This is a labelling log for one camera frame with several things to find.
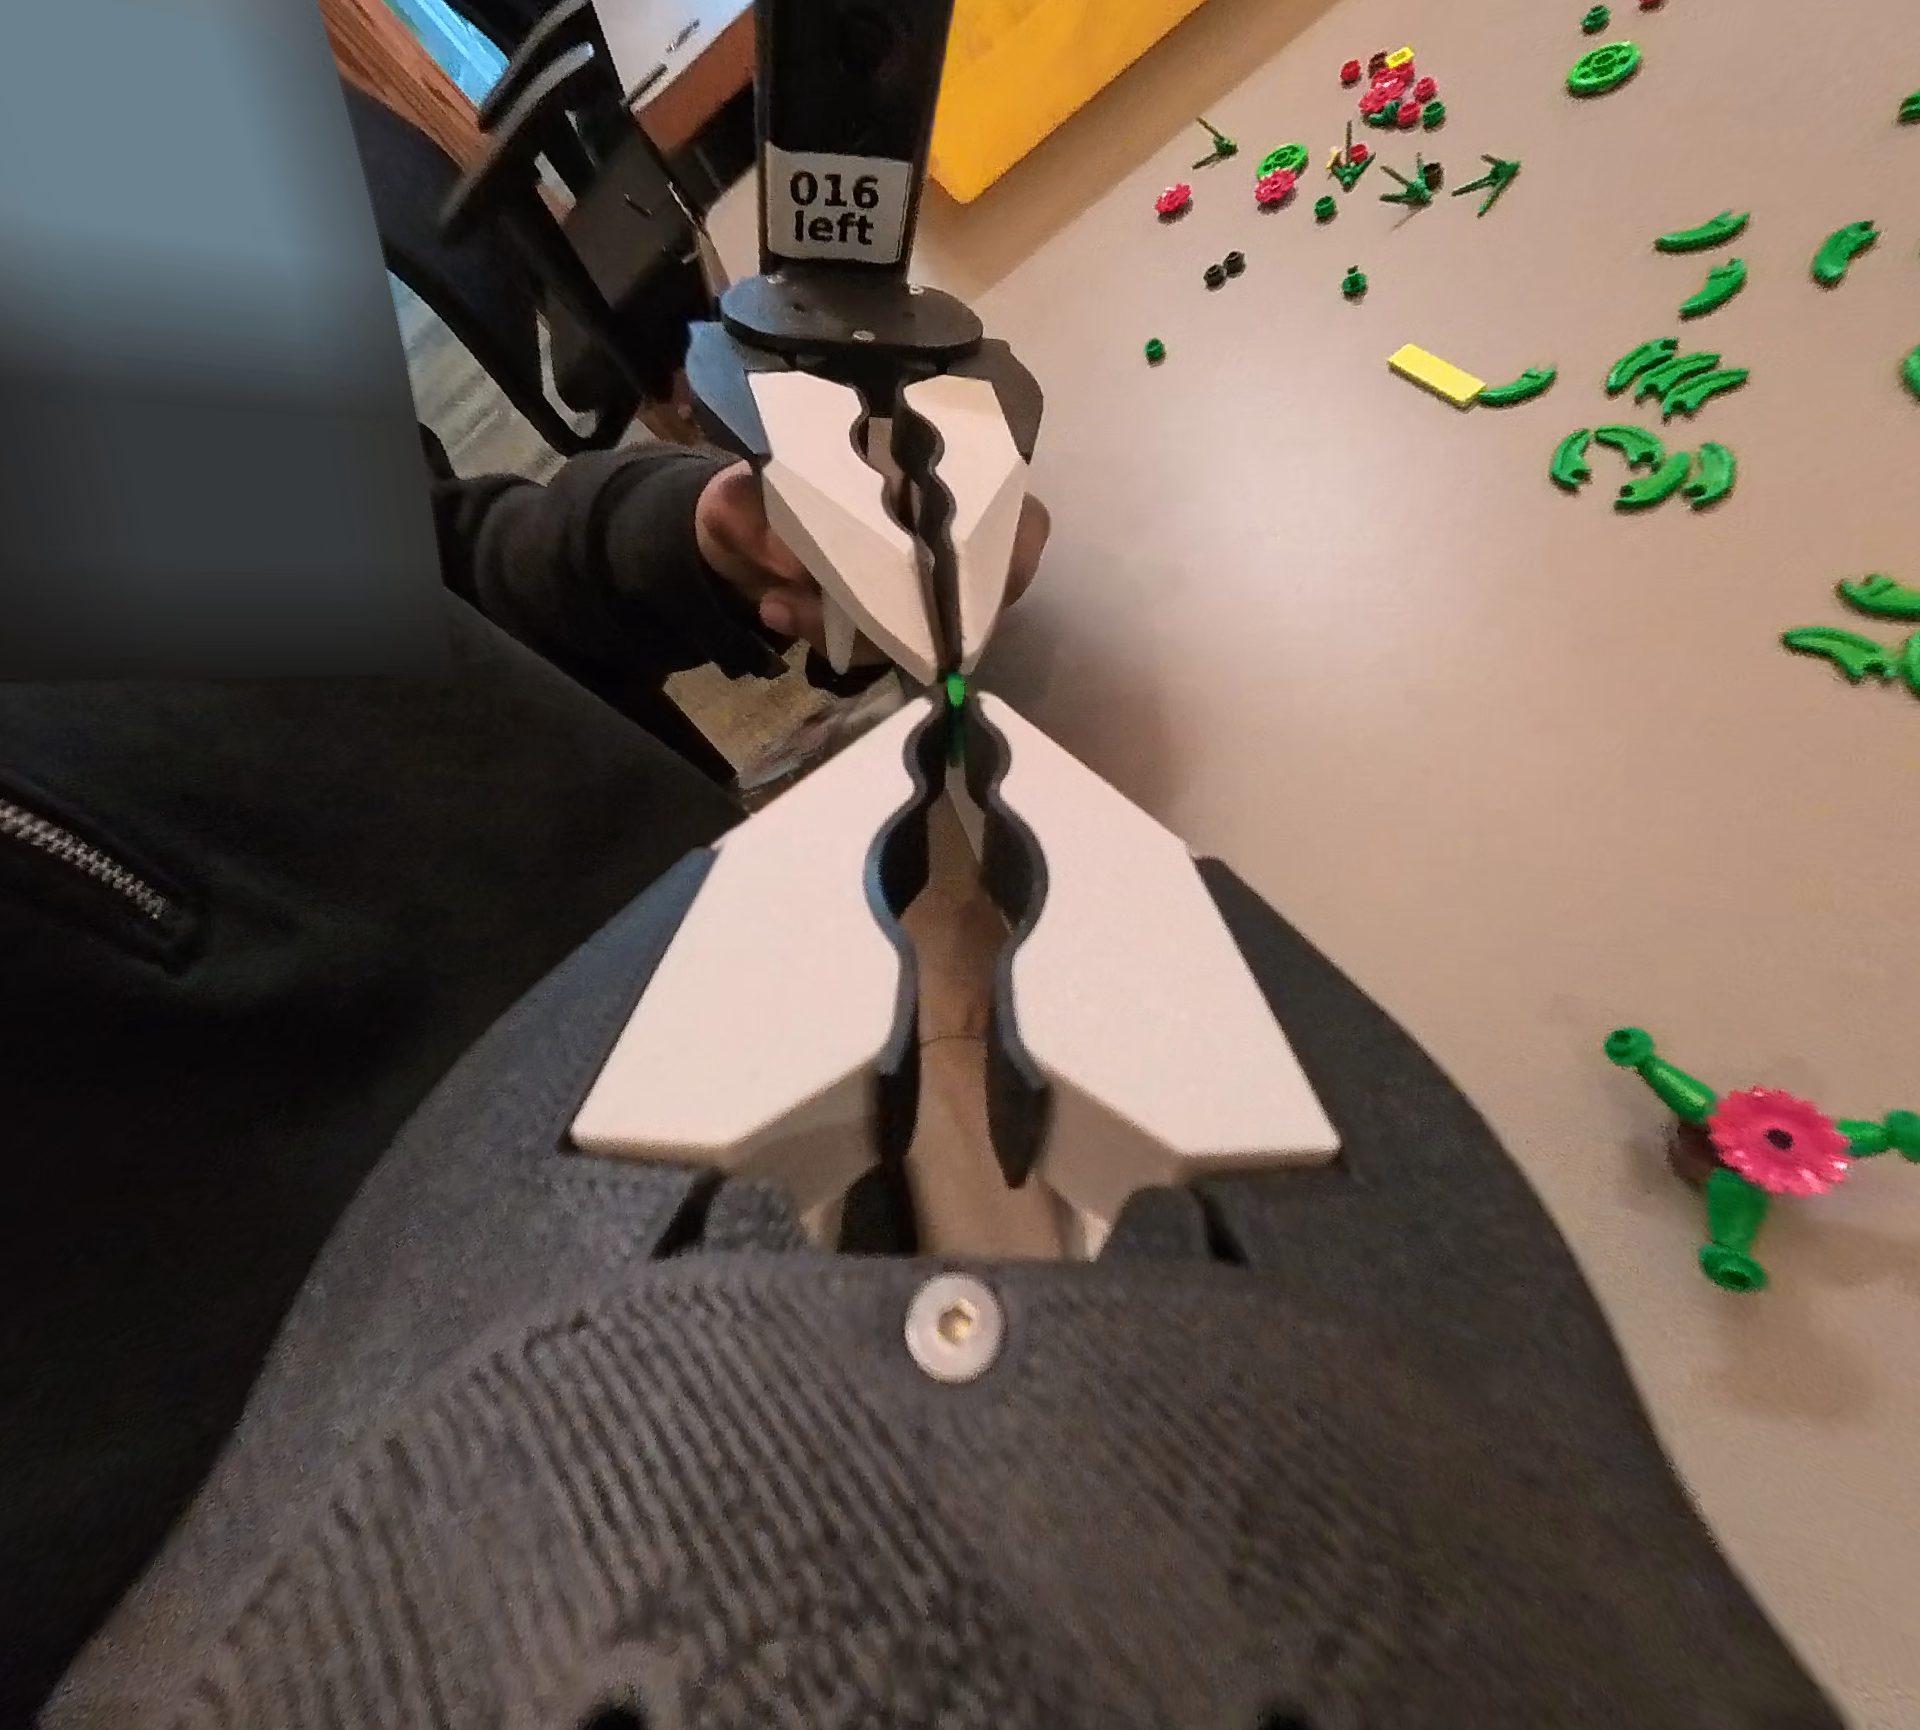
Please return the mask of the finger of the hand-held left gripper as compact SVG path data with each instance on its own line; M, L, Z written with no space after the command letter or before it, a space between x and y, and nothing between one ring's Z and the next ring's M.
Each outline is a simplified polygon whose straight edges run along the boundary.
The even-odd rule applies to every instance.
M934 683L929 560L854 443L860 394L799 370L755 370L748 391L766 443L766 516L820 588L827 664L847 668L867 644L911 682Z
M900 465L928 560L935 657L970 676L1005 602L1028 460L996 383L937 374L900 391Z

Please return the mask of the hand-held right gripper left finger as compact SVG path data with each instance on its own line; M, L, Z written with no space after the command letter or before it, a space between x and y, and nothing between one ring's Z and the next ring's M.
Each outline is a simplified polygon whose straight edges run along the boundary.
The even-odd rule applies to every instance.
M639 987L569 1142L841 1203L918 1109L918 963L947 703L906 702L724 833Z

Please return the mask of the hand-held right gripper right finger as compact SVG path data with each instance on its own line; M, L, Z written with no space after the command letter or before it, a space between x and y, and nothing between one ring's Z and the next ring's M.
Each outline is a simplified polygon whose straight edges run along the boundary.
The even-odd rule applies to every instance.
M1129 1200L1332 1166L1337 1130L1188 843L994 692L964 709L978 872L1005 939L987 1135L1065 1253Z

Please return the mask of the person's left forearm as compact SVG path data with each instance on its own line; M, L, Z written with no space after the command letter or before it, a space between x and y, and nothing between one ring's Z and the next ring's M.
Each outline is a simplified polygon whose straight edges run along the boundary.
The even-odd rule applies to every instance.
M544 483L433 471L443 586L609 703L702 666L777 677L773 633L698 541L708 487L748 471L693 445L578 452Z

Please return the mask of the person's left hand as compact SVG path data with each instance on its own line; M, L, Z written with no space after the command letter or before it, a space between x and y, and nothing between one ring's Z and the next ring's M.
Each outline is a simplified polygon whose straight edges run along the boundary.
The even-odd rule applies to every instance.
M821 586L775 534L761 477L748 462L727 462L705 479L693 508L693 541L705 567L766 632L781 644L824 651Z

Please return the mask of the black office chair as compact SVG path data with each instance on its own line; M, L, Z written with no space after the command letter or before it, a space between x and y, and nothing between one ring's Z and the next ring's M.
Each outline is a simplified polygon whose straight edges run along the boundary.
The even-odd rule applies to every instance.
M671 408L712 315L698 204L628 108L591 0L561 0L452 158L367 86L347 124L388 273L550 452L612 448Z

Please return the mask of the person's black jacket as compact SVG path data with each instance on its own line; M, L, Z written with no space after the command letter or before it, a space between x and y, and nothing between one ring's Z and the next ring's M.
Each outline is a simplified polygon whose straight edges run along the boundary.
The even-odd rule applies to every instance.
M4 683L2 1710L32 1725L371 1164L735 818L636 608L442 599L416 676Z

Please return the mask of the pile of small flower pieces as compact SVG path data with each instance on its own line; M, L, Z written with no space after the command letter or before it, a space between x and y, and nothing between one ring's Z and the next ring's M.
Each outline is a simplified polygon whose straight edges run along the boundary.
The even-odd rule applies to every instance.
M1437 78L1432 70L1421 70L1417 52L1411 43L1372 52L1366 60L1341 62L1337 86L1352 91L1352 109L1341 119L1337 142L1325 151L1323 161L1313 170L1311 150L1304 139L1283 139L1258 155L1245 181L1245 193L1255 212L1275 213L1295 202L1306 181L1323 178L1332 187L1309 198L1307 219L1318 229L1332 228L1341 212L1341 204L1362 181L1378 172L1379 179L1389 181L1378 202L1396 212L1417 212L1432 207L1441 200L1472 200L1475 219L1484 219L1512 190L1522 175L1524 163L1517 158L1499 158L1479 153L1479 170L1463 181L1448 183L1445 166L1437 158L1414 153L1407 167L1394 167L1379 160L1378 143L1356 133L1367 129L1374 133L1436 133L1448 121L1448 101L1441 95ZM1188 175L1200 175L1216 167L1231 167L1239 155L1234 133L1227 133L1205 116L1194 118L1196 128L1205 133L1210 147L1188 161ZM1182 178L1166 181L1153 195L1152 215L1155 226L1172 228L1188 218L1196 206L1194 183ZM1213 294L1226 288L1245 271L1245 253L1227 249L1204 263L1204 290ZM1348 261L1337 280L1337 296L1343 306L1357 306L1372 291L1372 277L1357 261Z

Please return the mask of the small brick flower plant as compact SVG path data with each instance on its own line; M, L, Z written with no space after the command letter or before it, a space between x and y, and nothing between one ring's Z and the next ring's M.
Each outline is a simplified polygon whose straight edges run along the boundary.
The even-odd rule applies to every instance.
M1870 1160L1918 1162L1912 1109L1835 1118L1781 1087L1718 1091L1671 1063L1652 1034L1631 1024L1612 1028L1601 1054L1665 1109L1663 1160L1699 1200L1695 1264L1722 1292L1748 1295L1767 1285L1757 1243L1775 1203L1835 1191Z

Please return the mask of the scattered green leaf pieces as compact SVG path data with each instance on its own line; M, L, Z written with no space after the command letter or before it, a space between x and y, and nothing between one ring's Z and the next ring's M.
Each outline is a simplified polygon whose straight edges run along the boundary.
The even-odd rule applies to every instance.
M1497 625L1610 708L1760 728L1915 703L1915 126L1656 121L1641 71L1452 150L1426 339Z

